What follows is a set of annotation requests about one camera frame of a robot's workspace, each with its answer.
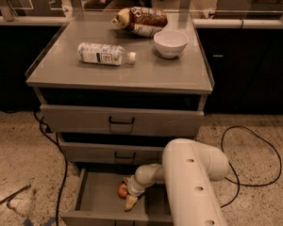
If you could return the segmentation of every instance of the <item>bowl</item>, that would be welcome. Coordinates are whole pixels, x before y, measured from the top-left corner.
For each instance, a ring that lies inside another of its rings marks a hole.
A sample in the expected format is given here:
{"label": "bowl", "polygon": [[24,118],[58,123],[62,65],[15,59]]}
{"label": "bowl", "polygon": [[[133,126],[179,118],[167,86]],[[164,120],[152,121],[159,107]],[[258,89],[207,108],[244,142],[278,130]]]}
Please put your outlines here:
{"label": "bowl", "polygon": [[154,44],[159,53],[166,58],[179,56],[187,46],[189,38],[183,32],[162,30],[155,34]]}

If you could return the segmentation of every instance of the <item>speckled floor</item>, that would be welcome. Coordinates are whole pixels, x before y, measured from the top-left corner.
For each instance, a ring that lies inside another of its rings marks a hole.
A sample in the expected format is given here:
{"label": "speckled floor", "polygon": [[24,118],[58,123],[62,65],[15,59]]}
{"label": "speckled floor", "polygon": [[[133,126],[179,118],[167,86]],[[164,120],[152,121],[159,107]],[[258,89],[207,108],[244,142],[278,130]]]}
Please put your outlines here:
{"label": "speckled floor", "polygon": [[[265,187],[241,187],[238,198],[223,208],[228,225],[283,225],[283,116],[207,115],[197,140],[220,148],[222,136],[233,125],[246,126],[269,141],[279,152],[282,173]],[[275,151],[243,128],[226,132],[224,148],[243,184],[265,184],[279,173]],[[23,186],[31,188],[0,205],[0,226],[55,225],[58,189],[64,160],[54,143],[39,130],[32,112],[0,112],[0,201]],[[236,180],[232,172],[228,178]],[[59,210],[71,209],[78,175],[72,164],[61,196]],[[229,202],[237,186],[227,180],[213,183],[220,204]]]}

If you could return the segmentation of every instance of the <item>black cable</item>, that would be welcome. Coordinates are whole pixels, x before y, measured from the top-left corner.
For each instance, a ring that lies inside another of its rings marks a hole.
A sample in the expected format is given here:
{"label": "black cable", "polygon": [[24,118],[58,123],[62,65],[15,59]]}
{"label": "black cable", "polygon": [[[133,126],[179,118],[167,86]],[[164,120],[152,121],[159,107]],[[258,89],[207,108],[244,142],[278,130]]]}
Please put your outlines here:
{"label": "black cable", "polygon": [[234,182],[234,181],[228,179],[227,177],[225,177],[225,178],[226,178],[226,180],[229,181],[230,183],[235,184],[235,185],[238,186],[238,187],[237,187],[237,193],[236,193],[235,197],[234,197],[230,202],[224,204],[224,205],[221,206],[221,207],[228,206],[229,204],[231,204],[233,201],[236,200],[236,198],[237,198],[238,195],[239,195],[240,187],[241,187],[241,186],[249,186],[249,187],[270,186],[270,185],[274,184],[274,183],[280,178],[280,176],[281,176],[281,174],[282,174],[282,159],[281,159],[281,156],[280,156],[279,152],[276,150],[275,146],[274,146],[272,143],[270,143],[269,141],[267,141],[266,139],[264,139],[264,138],[260,137],[259,135],[257,135],[255,132],[253,132],[253,131],[250,130],[249,128],[245,127],[245,126],[240,126],[240,125],[231,126],[231,127],[228,127],[228,128],[224,131],[223,136],[222,136],[222,140],[221,140],[221,150],[223,151],[223,153],[225,152],[225,149],[224,149],[225,134],[226,134],[226,132],[228,132],[229,130],[235,129],[235,128],[240,128],[240,129],[245,129],[245,130],[247,130],[247,131],[248,131],[249,133],[251,133],[253,136],[255,136],[255,137],[259,138],[260,140],[264,141],[265,143],[267,143],[267,144],[274,150],[275,154],[276,154],[277,157],[278,157],[278,161],[279,161],[279,173],[277,174],[277,176],[276,176],[271,182],[266,183],[266,184],[259,184],[259,185],[257,185],[257,184],[242,184],[242,183],[240,182],[239,176],[238,176],[237,172],[235,171],[234,167],[229,163],[230,167],[232,168],[232,170],[233,170],[233,172],[234,172],[234,174],[235,174],[235,176],[236,176],[236,178],[237,178],[237,182]]}
{"label": "black cable", "polygon": [[54,141],[52,138],[50,138],[44,131],[43,131],[43,128],[42,126],[45,125],[45,126],[48,126],[47,123],[45,123],[43,120],[44,120],[44,117],[42,117],[41,119],[39,119],[37,117],[37,112],[34,111],[34,117],[35,119],[39,122],[39,129],[40,131],[42,132],[42,134],[44,136],[46,136],[50,141],[52,141],[57,147],[58,147],[58,150],[60,151],[60,153],[62,154],[63,158],[64,158],[64,165],[65,165],[65,168],[64,168],[64,175],[63,175],[63,179],[62,179],[62,183],[60,185],[60,188],[59,188],[59,191],[58,191],[58,199],[57,199],[57,205],[56,205],[56,226],[58,226],[58,210],[59,210],[59,203],[60,203],[60,198],[61,198],[61,195],[62,195],[62,191],[63,191],[63,188],[64,188],[64,185],[65,185],[65,182],[66,182],[66,177],[67,177],[67,173],[68,173],[68,161],[66,160],[66,157],[64,156],[64,154],[62,153],[62,149],[60,148],[59,144],[58,144],[58,135],[56,134],[56,141]]}

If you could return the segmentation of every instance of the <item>drawer handle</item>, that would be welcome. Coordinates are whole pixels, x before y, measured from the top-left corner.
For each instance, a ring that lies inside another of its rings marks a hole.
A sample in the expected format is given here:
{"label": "drawer handle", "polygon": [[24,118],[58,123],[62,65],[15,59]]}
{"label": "drawer handle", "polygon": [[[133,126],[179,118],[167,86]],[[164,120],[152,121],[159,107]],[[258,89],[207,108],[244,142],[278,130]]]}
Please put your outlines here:
{"label": "drawer handle", "polygon": [[112,120],[112,117],[111,117],[111,116],[109,117],[109,122],[110,122],[111,124],[133,124],[133,123],[134,123],[134,120],[135,120],[135,117],[133,117],[133,118],[131,119],[131,121],[113,121],[113,120]]}
{"label": "drawer handle", "polygon": [[117,158],[117,159],[127,159],[127,160],[134,160],[135,158],[135,153],[133,153],[132,156],[120,156],[117,154],[117,152],[114,152],[114,157]]}

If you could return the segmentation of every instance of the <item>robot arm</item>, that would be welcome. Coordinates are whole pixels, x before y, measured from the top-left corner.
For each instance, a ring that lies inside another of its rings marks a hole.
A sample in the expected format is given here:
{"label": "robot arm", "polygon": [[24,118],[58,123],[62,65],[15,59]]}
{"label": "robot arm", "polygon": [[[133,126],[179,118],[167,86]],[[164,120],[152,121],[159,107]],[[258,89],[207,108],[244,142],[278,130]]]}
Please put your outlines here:
{"label": "robot arm", "polygon": [[174,139],[165,147],[161,165],[140,166],[127,181],[138,197],[157,181],[166,185],[174,226],[225,226],[211,181],[224,179],[229,164],[217,148],[190,139]]}

